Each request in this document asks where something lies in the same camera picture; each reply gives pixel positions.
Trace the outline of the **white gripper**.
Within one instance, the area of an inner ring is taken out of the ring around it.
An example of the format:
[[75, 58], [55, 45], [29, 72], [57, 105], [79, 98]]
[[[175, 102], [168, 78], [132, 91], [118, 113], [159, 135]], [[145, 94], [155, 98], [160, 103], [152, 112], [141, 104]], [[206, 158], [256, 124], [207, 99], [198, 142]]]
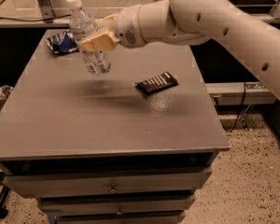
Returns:
[[97, 29], [108, 29], [82, 38], [78, 44], [84, 51], [110, 51], [120, 44], [125, 48], [139, 48], [146, 44], [141, 35], [139, 25], [139, 11], [141, 6], [126, 7], [118, 14], [96, 19]]

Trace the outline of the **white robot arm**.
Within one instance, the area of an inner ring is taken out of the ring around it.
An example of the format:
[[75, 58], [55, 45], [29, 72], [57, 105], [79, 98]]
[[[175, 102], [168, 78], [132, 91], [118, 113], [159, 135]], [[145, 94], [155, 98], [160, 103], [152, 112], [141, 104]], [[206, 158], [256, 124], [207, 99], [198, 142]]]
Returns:
[[200, 45], [213, 39], [280, 101], [280, 30], [229, 0], [161, 0], [126, 7], [95, 25], [94, 34], [79, 42], [86, 51], [152, 42]]

